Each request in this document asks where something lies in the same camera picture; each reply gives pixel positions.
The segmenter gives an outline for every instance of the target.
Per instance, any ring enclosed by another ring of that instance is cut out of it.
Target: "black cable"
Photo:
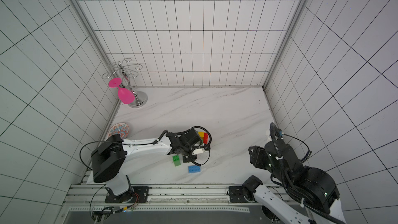
[[[282,201],[283,201],[283,198],[282,198],[281,194],[279,194],[279,192],[278,192],[274,187],[272,187],[272,186],[267,186],[267,187],[268,187],[268,188],[274,189],[274,190],[276,191],[276,193],[278,193],[278,195],[281,197],[281,199],[282,199]]]
[[[304,155],[304,157],[301,159],[301,162],[302,162],[302,163],[305,162],[305,161],[307,161],[308,158],[310,158],[312,151],[310,151],[310,148],[308,147],[308,145],[307,145],[304,141],[301,141],[300,139],[295,138],[295,137],[293,137],[293,136],[287,135],[286,133],[283,133],[283,135],[288,136],[288,137],[291,137],[291,138],[294,138],[294,139],[297,139],[298,141],[300,141],[300,142],[302,142],[303,144],[305,144],[305,146],[307,147],[308,151],[307,151],[307,153]]]
[[[100,191],[100,189],[102,189],[103,187],[105,187],[105,185],[103,185],[101,188],[99,188],[99,189],[94,193],[93,198],[91,198],[91,201],[90,201],[89,214],[90,214],[90,217],[92,218],[93,221],[95,221],[95,220],[94,220],[94,216],[91,215],[91,203],[93,202],[93,199],[94,199],[96,193],[97,193],[98,191]]]
[[[143,146],[143,145],[147,145],[147,144],[123,144],[123,143],[112,142],[112,141],[93,141],[93,142],[86,143],[86,144],[83,145],[83,147],[80,149],[79,157],[80,157],[80,161],[81,161],[87,168],[89,168],[90,170],[93,170],[93,169],[90,168],[90,167],[88,167],[87,164],[85,164],[85,163],[83,162],[83,160],[82,160],[82,150],[83,150],[83,148],[86,147],[87,145],[93,144],[93,143],[114,143],[114,144],[122,144],[122,145],[125,145],[125,146]]]

